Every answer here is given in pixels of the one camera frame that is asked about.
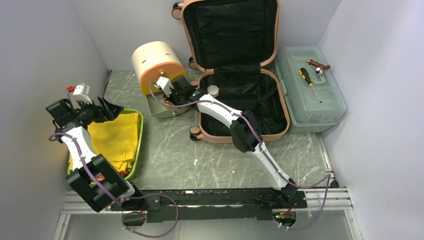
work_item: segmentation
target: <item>marble surface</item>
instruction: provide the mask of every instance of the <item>marble surface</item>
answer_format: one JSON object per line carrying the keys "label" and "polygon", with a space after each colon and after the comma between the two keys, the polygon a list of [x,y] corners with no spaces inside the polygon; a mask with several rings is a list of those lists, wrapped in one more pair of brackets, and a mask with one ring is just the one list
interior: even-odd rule
{"label": "marble surface", "polygon": [[[255,162],[232,144],[190,140],[189,128],[198,125],[194,110],[166,119],[150,116],[134,71],[112,71],[104,97],[111,103],[139,110],[144,116],[138,166],[131,179],[138,188],[269,187]],[[283,171],[299,185],[314,184],[326,174],[315,133],[286,133],[266,146]]]}

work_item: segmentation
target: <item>beige cylinder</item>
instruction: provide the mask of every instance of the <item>beige cylinder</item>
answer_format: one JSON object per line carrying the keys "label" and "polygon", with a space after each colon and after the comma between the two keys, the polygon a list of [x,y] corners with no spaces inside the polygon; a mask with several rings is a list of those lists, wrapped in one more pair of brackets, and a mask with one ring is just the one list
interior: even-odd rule
{"label": "beige cylinder", "polygon": [[163,41],[152,41],[141,45],[132,54],[132,67],[144,95],[150,95],[149,85],[160,76],[171,81],[186,71],[172,48]]}

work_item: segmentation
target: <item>white wall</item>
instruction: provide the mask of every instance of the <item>white wall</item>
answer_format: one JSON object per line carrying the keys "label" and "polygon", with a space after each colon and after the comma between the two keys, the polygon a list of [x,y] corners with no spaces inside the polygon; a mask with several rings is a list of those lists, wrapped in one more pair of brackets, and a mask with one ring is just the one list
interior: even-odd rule
{"label": "white wall", "polygon": [[[180,20],[171,16],[182,0],[71,0],[88,28],[108,69],[129,70],[139,46],[164,41],[183,65],[191,56]],[[278,44],[316,46],[341,0],[279,0]]]}
{"label": "white wall", "polygon": [[347,105],[324,142],[368,240],[424,238],[423,12],[343,0],[319,43]]}
{"label": "white wall", "polygon": [[2,0],[0,76],[0,239],[52,239],[68,150],[45,107],[81,82],[102,94],[107,69],[69,0]]}

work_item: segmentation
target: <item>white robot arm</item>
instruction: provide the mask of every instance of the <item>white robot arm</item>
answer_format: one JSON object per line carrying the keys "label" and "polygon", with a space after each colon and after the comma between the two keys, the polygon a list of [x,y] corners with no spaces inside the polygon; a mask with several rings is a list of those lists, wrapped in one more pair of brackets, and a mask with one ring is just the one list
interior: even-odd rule
{"label": "white robot arm", "polygon": [[[66,176],[67,182],[93,210],[100,212],[113,201],[122,205],[119,199],[141,196],[141,193],[131,182],[124,180],[102,154],[95,153],[87,131],[92,122],[113,121],[124,108],[107,102],[102,96],[97,98],[100,105],[96,105],[89,98],[88,91],[89,86],[84,84],[74,88],[73,97],[80,108],[74,108],[70,99],[64,98],[45,109],[54,118],[56,129],[52,137],[66,144],[72,158],[72,171]],[[99,174],[104,176],[104,180],[95,178]],[[139,202],[134,201],[124,204],[141,207]]]}
{"label": "white robot arm", "polygon": [[227,126],[231,130],[235,147],[247,153],[256,162],[265,173],[273,189],[283,191],[287,199],[290,199],[296,193],[297,188],[288,184],[281,177],[283,176],[293,182],[271,156],[259,131],[255,128],[256,120],[250,111],[242,112],[233,109],[207,94],[204,90],[194,89],[183,76],[172,83],[168,78],[160,77],[156,82],[156,87],[163,90],[167,100],[174,105],[193,105],[197,111],[210,115]]}

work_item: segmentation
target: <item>transparent storage box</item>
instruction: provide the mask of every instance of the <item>transparent storage box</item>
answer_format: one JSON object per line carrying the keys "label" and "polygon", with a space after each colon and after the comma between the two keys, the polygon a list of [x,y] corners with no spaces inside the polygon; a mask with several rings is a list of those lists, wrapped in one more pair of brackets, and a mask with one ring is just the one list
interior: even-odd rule
{"label": "transparent storage box", "polygon": [[[308,59],[326,65],[317,47],[284,47],[275,61],[275,71],[281,85],[285,85],[285,102],[290,115],[289,133],[321,133],[339,123],[346,106],[334,84],[329,70],[321,76],[315,67],[307,64]],[[316,94],[300,75],[305,68],[314,83]]]}

